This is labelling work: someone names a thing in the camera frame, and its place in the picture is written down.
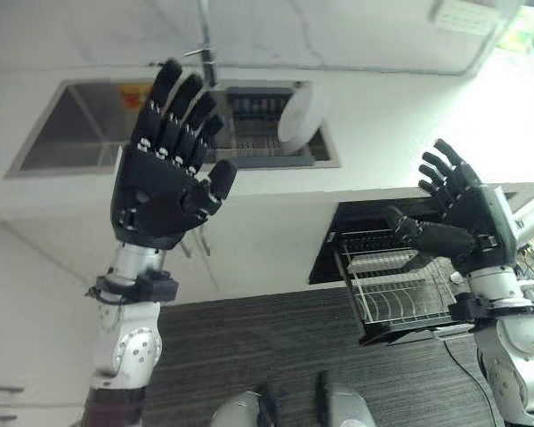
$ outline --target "dish rack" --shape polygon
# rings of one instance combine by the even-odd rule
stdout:
[[[225,126],[216,135],[216,147],[208,152],[207,161],[228,158],[240,168],[261,168],[309,167],[317,159],[328,159],[316,154],[320,148],[326,152],[320,131],[297,152],[283,155],[277,127],[292,94],[290,88],[237,87],[216,93],[216,111]]]
[[[349,290],[360,344],[391,342],[419,329],[455,323],[446,258],[404,246],[391,230],[334,236],[336,266]]]

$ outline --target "floor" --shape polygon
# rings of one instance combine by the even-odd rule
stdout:
[[[165,352],[147,427],[206,426],[223,401],[259,383],[279,397],[283,426],[317,425],[314,384],[325,369],[360,391],[379,427],[493,425],[441,342],[360,347],[343,288],[164,308],[159,329]],[[482,382],[472,337],[448,345]]]

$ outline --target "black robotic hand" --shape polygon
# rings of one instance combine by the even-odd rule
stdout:
[[[165,63],[123,148],[111,203],[121,242],[172,249],[217,212],[235,179],[237,167],[226,160],[196,179],[223,122],[210,117],[215,101],[202,79],[192,74],[180,83],[181,74],[177,62]]]
[[[419,187],[435,199],[441,224],[420,222],[390,206],[395,236],[425,253],[449,257],[461,274],[498,265],[514,266],[515,239],[494,190],[444,140],[434,147],[449,160],[425,152],[419,172],[431,179]]]

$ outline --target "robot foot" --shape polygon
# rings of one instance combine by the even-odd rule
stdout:
[[[279,409],[266,386],[245,391],[215,412],[211,427],[279,427]]]
[[[366,400],[356,390],[330,382],[326,371],[317,379],[316,405],[322,427],[376,427]]]

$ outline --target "silver robotic arm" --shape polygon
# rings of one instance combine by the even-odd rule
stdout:
[[[388,222],[398,239],[449,257],[466,279],[471,292],[457,295],[451,316],[474,324],[479,364],[506,425],[534,426],[534,302],[514,273],[516,249],[533,237],[534,217],[519,230],[500,189],[483,184],[445,141],[435,148],[449,165],[425,153],[419,170],[430,181],[419,187],[432,196],[442,223],[411,219],[394,206]]]
[[[178,288],[162,270],[166,251],[220,209],[237,172],[223,160],[197,179],[223,122],[201,78],[182,81],[181,74],[175,61],[163,65],[120,156],[110,216],[120,244],[88,293],[100,320],[83,418],[88,427],[140,425],[163,348],[160,303],[173,301]]]

